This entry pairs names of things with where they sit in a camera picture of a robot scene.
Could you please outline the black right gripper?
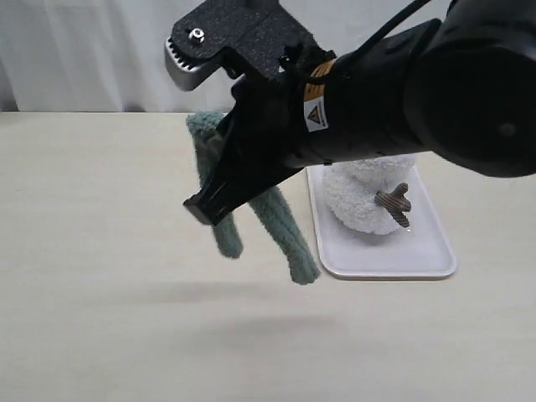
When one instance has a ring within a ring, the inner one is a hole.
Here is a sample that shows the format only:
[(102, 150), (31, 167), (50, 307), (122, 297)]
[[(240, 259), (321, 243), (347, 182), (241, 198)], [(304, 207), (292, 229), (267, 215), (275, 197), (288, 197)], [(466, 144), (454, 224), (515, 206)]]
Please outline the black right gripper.
[(404, 97), (440, 26), (433, 18), (390, 35), (356, 61), (317, 46), (288, 48), (283, 62), (305, 79), (239, 79), (230, 90), (234, 106), (216, 128), (215, 166), (183, 206), (215, 226), (304, 167), (429, 151)]

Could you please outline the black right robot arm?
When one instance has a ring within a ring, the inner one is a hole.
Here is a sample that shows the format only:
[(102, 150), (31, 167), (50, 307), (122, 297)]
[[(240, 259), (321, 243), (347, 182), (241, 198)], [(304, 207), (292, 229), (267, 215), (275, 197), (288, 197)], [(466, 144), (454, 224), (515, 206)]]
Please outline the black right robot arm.
[(206, 1), (168, 40), (192, 90), (223, 69), (234, 107), (185, 201), (203, 224), (303, 168), (433, 152), (481, 175), (535, 172), (535, 4), (453, 1), (406, 30), (413, 1), (336, 55), (277, 1)]

